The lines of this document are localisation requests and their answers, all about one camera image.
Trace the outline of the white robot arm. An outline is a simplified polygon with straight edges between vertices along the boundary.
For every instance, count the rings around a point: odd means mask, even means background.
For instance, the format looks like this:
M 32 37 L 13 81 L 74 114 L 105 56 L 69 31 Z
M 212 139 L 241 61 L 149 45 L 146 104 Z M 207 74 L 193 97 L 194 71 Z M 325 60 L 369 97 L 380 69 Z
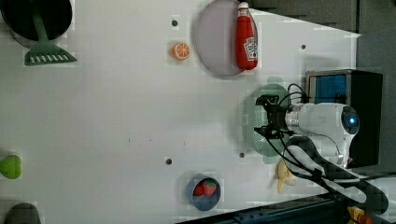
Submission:
M 354 108 L 336 103 L 284 105 L 273 94 L 260 96 L 255 105 L 263 108 L 267 121 L 254 131 L 294 176 L 373 215 L 389 216 L 395 209 L 390 174 L 362 176 L 347 169 L 350 146 L 360 130 Z

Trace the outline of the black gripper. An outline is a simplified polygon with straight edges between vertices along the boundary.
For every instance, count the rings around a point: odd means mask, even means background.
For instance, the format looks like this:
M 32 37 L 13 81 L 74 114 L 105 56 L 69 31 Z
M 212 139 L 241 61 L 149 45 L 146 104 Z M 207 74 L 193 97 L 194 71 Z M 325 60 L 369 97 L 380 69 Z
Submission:
M 285 135 L 293 135 L 285 121 L 288 107 L 279 105 L 278 95 L 264 94 L 256 99 L 255 105 L 260 105 L 266 112 L 267 123 L 256 127 L 255 132 L 266 139 L 282 139 Z

